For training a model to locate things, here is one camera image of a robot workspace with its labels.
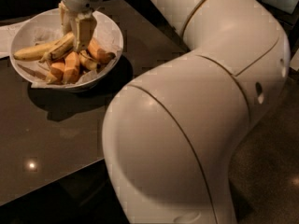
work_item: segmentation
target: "table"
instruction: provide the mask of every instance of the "table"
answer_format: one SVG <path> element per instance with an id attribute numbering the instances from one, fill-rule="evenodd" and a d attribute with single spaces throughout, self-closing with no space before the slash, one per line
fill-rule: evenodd
<path id="1" fill-rule="evenodd" d="M 133 77 L 185 52 L 123 0 L 100 11 L 121 28 L 115 68 L 83 93 L 32 89 L 0 60 L 0 205 L 104 158 L 102 123 L 109 102 Z"/>

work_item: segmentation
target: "floor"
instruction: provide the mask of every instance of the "floor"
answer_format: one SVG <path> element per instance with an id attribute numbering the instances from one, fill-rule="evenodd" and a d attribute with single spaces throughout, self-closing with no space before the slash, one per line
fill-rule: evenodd
<path id="1" fill-rule="evenodd" d="M 131 0 L 133 7 L 139 6 Z M 147 6 L 141 6 L 145 15 Z M 163 20 L 149 17 L 159 25 Z M 239 145 L 230 183 L 240 224 L 299 223 L 299 85 L 292 79 L 278 103 Z M 129 223 L 104 161 L 0 208 L 1 224 Z"/>

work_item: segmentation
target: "bowl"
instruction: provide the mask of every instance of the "bowl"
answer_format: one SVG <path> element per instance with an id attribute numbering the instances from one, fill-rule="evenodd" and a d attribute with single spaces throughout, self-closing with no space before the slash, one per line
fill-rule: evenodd
<path id="1" fill-rule="evenodd" d="M 112 51 L 116 55 L 102 71 L 88 72 L 75 84 L 52 85 L 47 84 L 46 81 L 36 76 L 36 74 L 46 72 L 47 67 L 45 64 L 43 66 L 38 61 L 25 62 L 14 59 L 13 53 L 18 49 L 31 47 L 36 43 L 51 41 L 63 36 L 60 12 L 58 8 L 55 8 L 40 13 L 25 22 L 14 36 L 9 51 L 9 58 L 16 72 L 22 78 L 32 83 L 32 88 L 78 92 L 86 91 L 95 86 L 100 79 L 112 70 L 121 57 L 123 36 L 119 26 L 110 17 L 99 11 L 94 11 L 93 15 L 97 21 L 93 37 L 99 41 L 105 50 Z"/>

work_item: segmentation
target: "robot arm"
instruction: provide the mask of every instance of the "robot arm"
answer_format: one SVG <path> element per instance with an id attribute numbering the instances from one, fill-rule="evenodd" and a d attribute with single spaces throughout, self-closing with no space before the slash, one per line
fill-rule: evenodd
<path id="1" fill-rule="evenodd" d="M 103 124 L 131 223 L 236 223 L 228 167 L 278 98 L 290 49 L 255 0 L 151 0 L 191 52 L 132 80 Z"/>
<path id="2" fill-rule="evenodd" d="M 64 34 L 75 35 L 74 51 L 86 49 L 93 37 L 96 19 L 93 12 L 103 0 L 62 0 L 59 4 Z"/>

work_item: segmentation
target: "white bowl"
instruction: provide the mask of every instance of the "white bowl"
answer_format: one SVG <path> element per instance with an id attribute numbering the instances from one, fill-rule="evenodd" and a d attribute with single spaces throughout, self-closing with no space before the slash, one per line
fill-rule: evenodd
<path id="1" fill-rule="evenodd" d="M 13 58 L 13 53 L 18 49 L 30 47 L 36 44 L 36 41 L 50 41 L 59 38 L 63 35 L 60 22 L 59 9 L 53 9 L 37 16 L 26 22 L 16 33 L 10 47 L 9 58 L 14 69 L 17 73 L 32 83 L 33 88 L 55 89 L 62 91 L 85 91 L 103 78 L 117 63 L 122 54 L 123 49 L 123 37 L 119 26 L 105 14 L 95 11 L 93 13 L 97 20 L 97 26 L 95 28 L 93 36 L 103 45 L 107 51 L 112 51 L 116 54 L 116 57 L 103 69 L 101 72 L 94 74 L 93 77 L 84 77 L 76 84 L 69 85 L 49 85 L 45 81 L 30 75 L 28 72 L 20 68 L 21 66 L 30 68 L 31 70 L 38 71 L 42 69 L 38 61 L 24 62 L 18 61 Z"/>

